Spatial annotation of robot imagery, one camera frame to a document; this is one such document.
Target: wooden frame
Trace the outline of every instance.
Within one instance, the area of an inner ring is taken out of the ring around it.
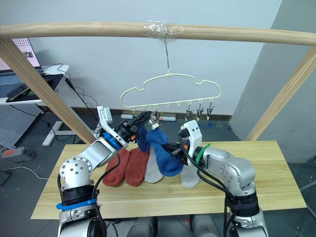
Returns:
[[[11,41],[11,38],[60,36],[150,37],[151,35],[148,34],[146,27],[144,27],[149,26],[149,24],[72,22],[0,26],[0,57],[71,130],[85,143],[91,143],[95,138],[89,129],[76,116],[73,110],[55,94],[29,61],[24,58],[19,49]],[[167,25],[167,32],[170,31],[170,27],[174,27],[174,25]],[[247,137],[249,141],[259,138],[316,67],[315,33],[200,25],[181,25],[180,27],[183,28],[181,34],[167,34],[167,37],[191,40],[229,40],[312,46],[288,82],[249,133]]]

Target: computer screen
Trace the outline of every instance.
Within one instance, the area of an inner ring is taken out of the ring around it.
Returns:
[[[15,45],[21,50],[24,56],[36,69],[40,69],[40,63],[35,56],[33,48],[28,38],[16,38],[12,39]],[[11,68],[0,58],[0,73],[12,72]]]

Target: red sock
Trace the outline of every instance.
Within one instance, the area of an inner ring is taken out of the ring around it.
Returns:
[[[130,158],[125,172],[125,180],[131,186],[142,183],[146,173],[149,150],[142,153],[139,148],[131,150]]]
[[[108,173],[102,180],[103,184],[106,186],[112,186],[116,187],[119,185],[125,176],[125,170],[128,164],[128,160],[130,157],[131,152],[126,150],[125,148],[120,149],[118,152],[120,157],[120,164],[118,167],[116,167],[114,170],[112,170],[110,173]],[[109,163],[105,171],[108,171],[109,169],[112,169],[114,166],[117,165],[119,161],[118,156],[115,156]]]

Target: wooden tabletop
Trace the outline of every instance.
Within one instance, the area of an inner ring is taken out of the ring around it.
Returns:
[[[276,141],[212,142],[212,146],[231,152],[236,157],[251,161],[256,170],[256,188],[263,210],[306,207],[292,173]],[[61,164],[79,154],[86,145],[66,145],[39,198],[31,219],[59,219],[56,209],[60,196],[57,175]],[[105,167],[96,169],[95,181]],[[221,191],[200,181],[192,189],[181,186],[180,176],[164,177],[156,184],[143,182],[138,187],[123,182],[119,187],[99,185],[98,196],[103,218],[162,216],[223,212],[224,195]]]

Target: clothes hanger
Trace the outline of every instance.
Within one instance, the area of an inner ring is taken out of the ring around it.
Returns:
[[[196,78],[194,76],[191,76],[191,75],[188,75],[188,74],[180,74],[180,73],[170,73],[170,70],[169,70],[169,57],[168,57],[168,49],[167,49],[167,43],[166,43],[166,38],[164,38],[164,45],[165,45],[165,49],[166,49],[166,56],[167,56],[167,74],[166,75],[161,75],[161,76],[157,76],[157,77],[154,77],[154,78],[150,78],[148,80],[146,80],[144,83],[143,83],[143,88],[139,89],[137,87],[133,87],[133,88],[130,88],[128,90],[126,90],[125,92],[122,93],[122,95],[120,96],[119,100],[120,100],[120,103],[123,107],[125,108],[131,108],[133,110],[135,110],[135,108],[138,108],[138,107],[143,107],[144,110],[147,110],[147,107],[150,107],[150,106],[155,106],[155,108],[157,109],[158,108],[158,105],[166,105],[167,108],[170,107],[171,104],[177,104],[178,106],[181,105],[181,103],[185,103],[187,102],[189,105],[192,103],[192,101],[199,101],[199,103],[202,103],[203,100],[210,100],[210,102],[213,101],[213,99],[215,98],[218,98],[221,96],[221,87],[219,86],[219,84],[213,82],[213,81],[210,81],[210,80],[202,80],[201,82],[197,82]],[[194,84],[196,85],[202,85],[204,82],[205,83],[210,83],[210,84],[213,84],[215,86],[217,86],[218,88],[218,95],[217,96],[212,96],[212,97],[205,97],[205,98],[198,98],[198,99],[190,99],[190,100],[181,100],[181,101],[171,101],[171,102],[163,102],[163,103],[153,103],[153,104],[144,104],[144,105],[131,105],[131,106],[127,106],[123,103],[123,97],[125,94],[127,94],[128,92],[132,91],[132,90],[138,90],[138,91],[143,91],[146,89],[146,84],[149,83],[150,81],[154,81],[154,80],[157,80],[157,79],[160,79],[160,78],[165,78],[165,77],[172,77],[172,76],[183,76],[183,77],[188,77],[188,78],[192,78],[193,79],[193,82]]]

